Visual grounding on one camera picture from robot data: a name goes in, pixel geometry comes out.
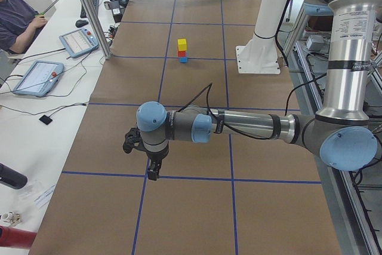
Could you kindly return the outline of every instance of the yellow block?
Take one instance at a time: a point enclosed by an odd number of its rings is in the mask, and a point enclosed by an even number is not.
[[[178,39],[178,51],[187,51],[187,40],[182,38]]]

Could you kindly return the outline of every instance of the label sticker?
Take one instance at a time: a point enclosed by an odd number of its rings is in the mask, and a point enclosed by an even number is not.
[[[371,41],[374,19],[375,11],[354,11],[334,16],[331,42]]]
[[[39,197],[37,197],[35,199],[35,204],[36,206],[40,209],[41,207],[43,207],[45,204],[47,204],[50,199],[52,198],[52,195],[53,195],[53,192],[54,192],[54,188],[56,187],[56,185],[52,185],[48,190],[46,190],[42,195],[40,195]]]

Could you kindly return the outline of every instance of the blue joint cap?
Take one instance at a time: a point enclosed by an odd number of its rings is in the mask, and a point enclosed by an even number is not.
[[[147,102],[137,111],[137,125],[141,131],[155,131],[166,120],[166,109],[158,102]]]
[[[377,139],[363,127],[346,127],[332,133],[320,148],[324,163],[338,170],[358,170],[377,153]]]
[[[304,3],[305,13],[310,16],[332,16],[333,11],[327,5]]]
[[[191,138],[194,143],[208,143],[211,137],[212,119],[210,116],[199,114],[192,124]]]

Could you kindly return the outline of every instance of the person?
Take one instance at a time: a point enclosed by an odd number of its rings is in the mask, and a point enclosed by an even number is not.
[[[24,0],[0,0],[0,48],[25,53],[47,22]]]

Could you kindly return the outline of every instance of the blue block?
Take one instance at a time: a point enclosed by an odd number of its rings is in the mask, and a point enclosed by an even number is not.
[[[180,63],[187,63],[188,57],[179,57],[179,62]]]

